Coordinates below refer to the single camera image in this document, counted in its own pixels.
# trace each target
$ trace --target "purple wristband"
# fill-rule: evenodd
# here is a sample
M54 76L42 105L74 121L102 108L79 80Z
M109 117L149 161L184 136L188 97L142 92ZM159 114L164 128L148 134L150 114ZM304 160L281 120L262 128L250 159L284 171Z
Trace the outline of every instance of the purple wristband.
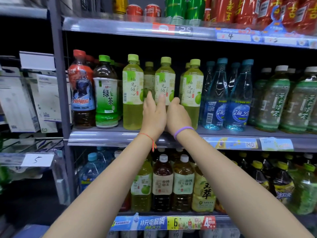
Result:
M192 129L192 130L194 130L194 128L191 127L191 126L182 127L182 128L180 128L179 130L177 130L177 131L175 132L175 134L174 134L174 139L177 140L177 138L176 138L177 135L178 135L180 132L182 132L183 130L185 130L185 129Z

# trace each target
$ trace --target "forearm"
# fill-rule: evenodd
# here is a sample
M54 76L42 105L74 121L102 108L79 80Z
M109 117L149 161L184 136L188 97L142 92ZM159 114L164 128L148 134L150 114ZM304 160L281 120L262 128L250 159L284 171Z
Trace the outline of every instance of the forearm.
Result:
M313 237L270 192L195 131L184 130L177 139L195 160L244 236Z
M138 135L63 212L44 237L106 237L151 148L151 139Z

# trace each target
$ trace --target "white bottle cap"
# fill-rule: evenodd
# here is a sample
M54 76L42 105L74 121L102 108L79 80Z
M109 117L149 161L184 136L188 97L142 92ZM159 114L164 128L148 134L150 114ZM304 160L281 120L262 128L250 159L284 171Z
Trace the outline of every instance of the white bottle cap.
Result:
M312 153L304 153L304 157L306 158L306 159L312 159L313 158L313 154Z
M262 68L261 72L262 73L270 73L270 72L272 72L272 68Z
M167 160L168 160L168 156L167 156L167 155L160 155L160 156L159 156L159 160L160 160L162 163L166 163Z
M187 163L188 160L189 160L188 155L181 155L180 156L180 161L181 162Z
M310 73L310 72L315 73L315 72L317 72L317 67L307 67L307 68L305 68L305 72L306 73Z
M295 71L296 71L296 68L289 68L289 69L287 69L287 73L289 73L289 74L294 74Z
M280 65L280 66L276 66L275 71L287 71L288 66L287 65Z
M117 150L114 152L114 157L117 158L122 153L121 150Z

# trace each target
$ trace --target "bottle cap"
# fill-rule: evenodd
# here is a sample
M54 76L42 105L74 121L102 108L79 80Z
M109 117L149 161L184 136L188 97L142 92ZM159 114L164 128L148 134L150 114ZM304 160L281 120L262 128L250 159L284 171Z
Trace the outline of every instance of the bottle cap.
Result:
M110 57L107 55L99 55L99 61L110 62Z
M287 159L287 160L292 160L292 159L293 159L293 155L291 155L291 154L285 154L285 159Z
M269 155L270 155L270 154L267 153L267 152L262 152L262 153L261 153L261 156L262 156L263 158L266 158L266 159L269 157Z
M200 66L200 59L191 59L191 65L198 65L198 66Z
M145 62L146 67L153 67L153 62Z
M287 69L287 73L289 73L289 74L294 74L295 71L296 71L296 68L289 68L289 69Z
M167 160L168 160L168 156L167 156L167 155L160 155L160 156L159 156L159 160L160 160L162 163L166 163Z
M313 154L312 153L304 153L304 157L306 158L306 159L312 159L313 158Z
M270 73L270 72L272 72L272 68L262 68L261 72L262 73Z
M275 71L287 71L288 66L287 65L280 65L280 66L276 66Z
M317 67L307 67L307 68L305 68L305 72L306 73L315 73L315 72L317 72Z
M253 160L252 166L253 166L254 168L256 168L256 169L262 169L263 164L262 164L260 161Z
M247 153L244 151L241 151L241 152L239 152L239 156L245 158L245 157L247 157Z
M161 57L161 63L166 62L166 63L172 63L172 59L170 57Z
M88 161L95 161L95 160L97 160L97 153L88 154Z
M122 153L121 150L116 150L116 151L114 152L114 157L117 158L121 153Z
M288 169L287 163L284 163L282 161L277 162L277 167L282 169L282 170L287 170Z
M128 61L129 60L138 61L139 60L139 56L136 55L136 54L128 54Z
M180 161L181 162L187 163L188 160L189 160L188 155L181 155L180 156Z
M215 65L215 61L208 61L206 63L206 66L214 66Z
M232 68L239 68L240 67L240 63L239 62L234 62L233 64L231 64Z
M86 55L86 60L89 62L93 62L93 61L95 61L95 58L91 55Z
M73 53L74 53L74 57L86 57L85 51L75 49Z
M242 61L242 65L253 65L254 60L253 59L246 59Z
M315 165L307 164L307 163L304 164L304 169L307 170L307 171L314 172L315 168L316 168Z

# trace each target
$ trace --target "red string bracelet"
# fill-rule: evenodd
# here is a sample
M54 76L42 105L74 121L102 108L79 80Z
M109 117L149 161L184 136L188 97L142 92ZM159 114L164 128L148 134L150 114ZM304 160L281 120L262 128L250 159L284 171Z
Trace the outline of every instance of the red string bracelet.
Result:
M155 141L147 134L139 133L140 135L146 135L152 140L152 152L154 152L154 149L157 148Z

